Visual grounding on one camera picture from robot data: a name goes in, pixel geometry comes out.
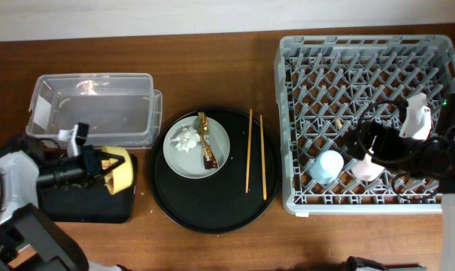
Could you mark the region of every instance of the wooden table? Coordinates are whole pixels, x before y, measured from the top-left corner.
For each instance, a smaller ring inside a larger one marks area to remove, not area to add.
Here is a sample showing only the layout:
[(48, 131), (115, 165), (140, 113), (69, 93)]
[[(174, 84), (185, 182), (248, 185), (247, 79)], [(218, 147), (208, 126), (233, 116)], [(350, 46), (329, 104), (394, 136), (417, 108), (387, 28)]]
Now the wooden table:
[[(279, 138), (273, 62), (280, 39), (348, 34), (444, 34), (455, 45), (455, 24), (0, 43), (0, 147), (24, 132), (40, 75), (81, 72), (150, 73), (163, 94), (163, 125), (205, 105), (255, 108)], [(438, 269), (441, 215), (297, 218), (284, 211), (279, 193), (259, 220), (237, 232), (218, 236), (186, 230), (150, 195), (149, 151), (134, 153), (140, 174), (130, 222), (59, 224), (90, 260), (133, 270), (285, 270), (338, 264), (352, 255)]]

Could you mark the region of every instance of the round black tray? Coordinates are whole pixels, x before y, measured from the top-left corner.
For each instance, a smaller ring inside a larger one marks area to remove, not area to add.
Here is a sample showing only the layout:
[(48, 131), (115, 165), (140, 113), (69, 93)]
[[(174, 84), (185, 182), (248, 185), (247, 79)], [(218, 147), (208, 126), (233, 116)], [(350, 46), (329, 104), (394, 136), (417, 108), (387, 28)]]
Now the round black tray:
[[(230, 153), (226, 164), (202, 179), (184, 178), (170, 169), (162, 146), (177, 121), (203, 111), (227, 131)], [(281, 180), (281, 157), (264, 129), (267, 200), (262, 198), (260, 125), (253, 121), (249, 193), (245, 193), (249, 116), (244, 112), (207, 108), (190, 112), (169, 125), (157, 138), (149, 161), (149, 184), (159, 207), (179, 225), (201, 233), (226, 233), (255, 221), (271, 204)]]

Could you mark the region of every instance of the white plate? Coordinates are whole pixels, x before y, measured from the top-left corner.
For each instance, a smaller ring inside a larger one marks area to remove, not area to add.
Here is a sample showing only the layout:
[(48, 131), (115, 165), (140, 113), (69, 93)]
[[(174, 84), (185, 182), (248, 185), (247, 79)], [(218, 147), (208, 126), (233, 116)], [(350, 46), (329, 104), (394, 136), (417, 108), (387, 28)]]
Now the white plate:
[(226, 130), (218, 122), (211, 118), (207, 118), (209, 125), (209, 140), (212, 153), (215, 156), (218, 169), (205, 169), (204, 157), (202, 156), (202, 143), (199, 142), (188, 153), (179, 151), (175, 148), (177, 142), (172, 142), (182, 129), (191, 126), (199, 132), (200, 119), (198, 116), (186, 117), (179, 120), (167, 132), (164, 138), (164, 158), (168, 166), (177, 174), (185, 178), (205, 178), (214, 174), (217, 170), (222, 168), (226, 163), (227, 157), (230, 152), (230, 141)]

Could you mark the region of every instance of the black tray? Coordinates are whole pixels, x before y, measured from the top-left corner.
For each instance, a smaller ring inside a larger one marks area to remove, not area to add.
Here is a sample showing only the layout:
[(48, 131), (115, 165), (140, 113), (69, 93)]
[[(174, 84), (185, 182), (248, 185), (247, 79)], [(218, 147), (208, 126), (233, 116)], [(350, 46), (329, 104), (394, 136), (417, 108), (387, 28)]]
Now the black tray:
[(111, 195), (101, 182), (92, 187), (60, 187), (37, 189), (40, 210), (55, 222), (95, 222), (120, 224), (132, 216), (137, 157), (130, 154), (134, 168), (134, 184)]
[[(203, 111), (227, 131), (226, 164), (207, 178), (184, 178), (170, 169), (163, 154), (165, 134), (177, 121)], [(264, 129), (267, 200), (262, 199), (260, 125), (253, 121), (250, 192), (245, 193), (249, 116), (241, 111), (208, 108), (190, 112), (169, 125), (156, 140), (149, 161), (149, 184), (160, 208), (179, 225), (202, 233), (226, 233), (255, 221), (271, 204), (281, 179), (281, 157)]]

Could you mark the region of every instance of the white cup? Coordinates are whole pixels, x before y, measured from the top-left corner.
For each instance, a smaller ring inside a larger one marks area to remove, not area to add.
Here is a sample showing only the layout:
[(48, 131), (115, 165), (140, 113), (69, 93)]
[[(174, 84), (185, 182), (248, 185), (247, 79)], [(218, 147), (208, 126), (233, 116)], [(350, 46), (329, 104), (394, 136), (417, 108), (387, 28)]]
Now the white cup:
[(338, 177), (344, 160), (337, 151), (324, 151), (314, 159), (314, 165), (309, 169), (309, 175), (319, 184), (328, 184)]

